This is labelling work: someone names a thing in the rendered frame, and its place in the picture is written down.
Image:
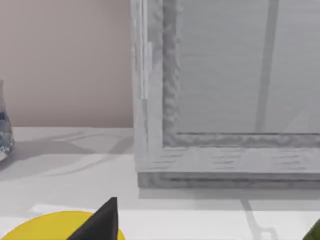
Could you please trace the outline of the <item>yellow round plate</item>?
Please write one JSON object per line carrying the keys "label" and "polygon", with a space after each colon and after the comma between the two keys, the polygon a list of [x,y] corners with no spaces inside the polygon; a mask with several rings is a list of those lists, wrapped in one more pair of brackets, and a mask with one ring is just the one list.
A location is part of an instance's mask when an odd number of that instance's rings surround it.
{"label": "yellow round plate", "polygon": [[127,240],[120,229],[114,239],[95,236],[96,232],[72,237],[92,215],[92,212],[78,210],[44,214],[18,225],[1,240]]}

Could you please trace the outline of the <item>grey cabinet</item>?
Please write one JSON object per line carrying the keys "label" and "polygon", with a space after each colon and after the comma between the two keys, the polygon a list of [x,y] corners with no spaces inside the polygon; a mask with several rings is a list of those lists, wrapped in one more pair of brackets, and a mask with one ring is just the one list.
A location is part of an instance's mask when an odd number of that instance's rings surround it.
{"label": "grey cabinet", "polygon": [[320,0],[130,0],[141,188],[320,189]]}

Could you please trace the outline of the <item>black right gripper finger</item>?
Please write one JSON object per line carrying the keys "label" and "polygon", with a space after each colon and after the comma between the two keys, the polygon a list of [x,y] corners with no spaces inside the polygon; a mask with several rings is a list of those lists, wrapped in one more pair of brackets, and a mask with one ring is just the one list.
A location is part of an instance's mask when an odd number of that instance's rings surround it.
{"label": "black right gripper finger", "polygon": [[118,199],[111,197],[67,240],[118,240]]}

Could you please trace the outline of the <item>green bottle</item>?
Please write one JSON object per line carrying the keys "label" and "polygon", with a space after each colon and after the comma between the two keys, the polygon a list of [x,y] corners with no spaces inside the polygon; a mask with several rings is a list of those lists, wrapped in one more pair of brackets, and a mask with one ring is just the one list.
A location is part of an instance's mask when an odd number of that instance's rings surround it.
{"label": "green bottle", "polygon": [[302,240],[320,240],[320,219],[318,219]]}

